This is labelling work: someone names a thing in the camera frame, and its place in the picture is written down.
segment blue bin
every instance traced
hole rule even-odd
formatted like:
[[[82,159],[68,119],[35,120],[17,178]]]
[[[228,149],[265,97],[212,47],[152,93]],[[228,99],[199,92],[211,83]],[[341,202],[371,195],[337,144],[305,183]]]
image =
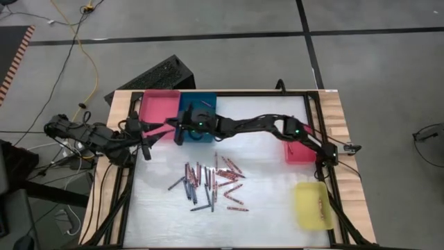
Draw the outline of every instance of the blue bin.
[[[199,93],[199,92],[183,92],[180,95],[179,112],[184,111],[189,107],[189,104],[193,104],[195,109],[206,109],[210,114],[216,113],[216,93]],[[200,138],[195,140],[191,138],[188,132],[184,133],[184,142],[204,142],[210,143],[213,141],[214,137],[210,134],[204,134],[203,136],[199,133],[191,132],[193,138]]]

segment yellow bin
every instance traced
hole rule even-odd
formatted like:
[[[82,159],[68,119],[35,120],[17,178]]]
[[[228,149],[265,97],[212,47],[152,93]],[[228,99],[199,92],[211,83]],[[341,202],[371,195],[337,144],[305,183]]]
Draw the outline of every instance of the yellow bin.
[[[301,228],[322,231],[333,228],[324,182],[298,183],[294,189],[296,217]]]

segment wooden table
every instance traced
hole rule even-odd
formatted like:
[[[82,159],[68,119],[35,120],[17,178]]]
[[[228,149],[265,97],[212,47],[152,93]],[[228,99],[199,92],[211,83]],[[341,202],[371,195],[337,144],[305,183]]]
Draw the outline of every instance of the wooden table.
[[[183,92],[222,92],[222,91],[242,91],[248,92],[253,90],[181,90]],[[279,91],[279,90],[254,90],[258,91]],[[342,142],[349,142],[350,137],[347,129],[347,124],[345,122],[345,117],[341,105],[341,100],[339,98],[339,93],[337,90],[315,90],[318,91],[321,107],[323,112],[323,118],[325,122],[325,127],[327,129],[327,134]],[[117,127],[118,122],[127,118],[128,110],[130,108],[130,98],[133,92],[140,92],[139,90],[118,90],[114,94],[114,99],[112,101],[110,115],[108,117],[107,126],[113,130],[119,130]],[[314,108],[314,102],[310,103],[314,123],[317,120],[316,110]],[[357,164],[354,156],[347,156],[341,154],[339,160],[357,170]],[[81,231],[81,237],[85,234],[87,225],[89,223],[89,218],[91,217],[92,210],[92,193],[94,192],[94,209],[92,213],[92,221],[88,232],[86,232],[85,239],[83,242],[91,238],[91,236],[96,231],[97,225],[97,215],[99,213],[99,194],[101,192],[101,184],[103,182],[103,191],[101,197],[101,209],[99,214],[99,226],[102,221],[108,215],[110,210],[110,204],[112,199],[112,193],[114,189],[115,179],[117,175],[117,167],[111,167],[105,178],[103,175],[109,165],[107,158],[101,158],[97,164],[95,186],[91,191],[89,196],[89,203],[85,213],[85,218],[83,222],[83,227]],[[347,167],[339,164],[335,168],[336,179],[339,187],[339,194],[341,196],[341,203],[343,206],[343,211],[348,216],[350,221],[355,225],[355,227],[361,232],[361,234],[369,241],[375,242],[375,235],[373,233],[372,224],[370,221],[370,216],[368,214],[366,199],[364,196],[364,191],[361,185],[359,177],[349,170]],[[122,188],[126,182],[126,176],[128,175],[128,170],[125,169],[122,179]],[[116,216],[114,220],[114,226],[112,227],[112,237],[111,244],[117,242],[117,236],[119,231],[121,221],[121,211]],[[339,230],[339,224],[336,221],[336,226],[334,228],[336,235],[336,242],[341,242],[341,232]]]

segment orange striped edge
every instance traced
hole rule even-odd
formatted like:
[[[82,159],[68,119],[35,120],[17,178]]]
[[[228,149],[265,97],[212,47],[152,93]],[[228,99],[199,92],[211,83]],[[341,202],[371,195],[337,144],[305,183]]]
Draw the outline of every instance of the orange striped edge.
[[[25,36],[22,39],[22,43],[20,44],[17,53],[15,54],[15,57],[11,62],[11,66],[9,67],[8,72],[6,72],[6,77],[3,80],[3,83],[0,85],[0,106],[1,104],[3,104],[3,101],[6,98],[6,94],[8,93],[8,90],[12,84],[12,80],[14,79],[15,74],[17,73],[17,70],[19,70],[20,62],[22,61],[26,48],[28,48],[34,30],[34,25],[28,27],[28,30],[25,32]]]

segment black floor stripe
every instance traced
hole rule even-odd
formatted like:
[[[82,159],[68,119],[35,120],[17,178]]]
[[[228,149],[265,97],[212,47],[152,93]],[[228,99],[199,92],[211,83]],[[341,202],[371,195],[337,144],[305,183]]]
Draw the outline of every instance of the black floor stripe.
[[[310,29],[308,27],[307,16],[305,15],[304,6],[302,0],[296,0],[298,6],[299,18],[302,24],[302,30],[304,31],[305,43],[307,44],[308,55],[310,57],[311,68],[313,69],[314,78],[316,80],[316,86],[318,89],[323,90],[324,82],[322,82],[321,70],[319,69],[318,59],[314,51],[313,40],[311,39]]]
[[[158,37],[125,37],[105,39],[85,39],[83,44],[113,44],[129,42],[169,42],[169,41],[192,41],[192,40],[217,40],[237,38],[288,38],[299,36],[334,36],[334,35],[377,35],[377,34],[402,34],[402,33],[433,33],[444,32],[444,27],[429,28],[383,28],[363,29],[345,31],[282,31],[282,32],[256,32],[256,33],[224,33],[206,35],[167,35]],[[71,40],[33,41],[29,46],[53,46],[70,45]]]
[[[82,44],[112,44],[128,42],[168,42],[168,41],[190,41],[190,40],[216,40],[216,39],[238,39],[238,38],[286,38],[304,35],[302,31],[289,32],[256,32],[256,33],[224,33],[207,35],[171,35],[159,37],[128,37],[128,38],[108,38],[108,39],[86,39],[81,40]],[[44,45],[70,45],[72,40],[60,41],[34,41],[29,46]]]
[[[377,34],[402,34],[402,33],[430,33],[443,32],[444,27],[429,28],[383,28],[383,29],[364,29],[348,31],[311,31],[311,36],[322,35],[377,35]]]

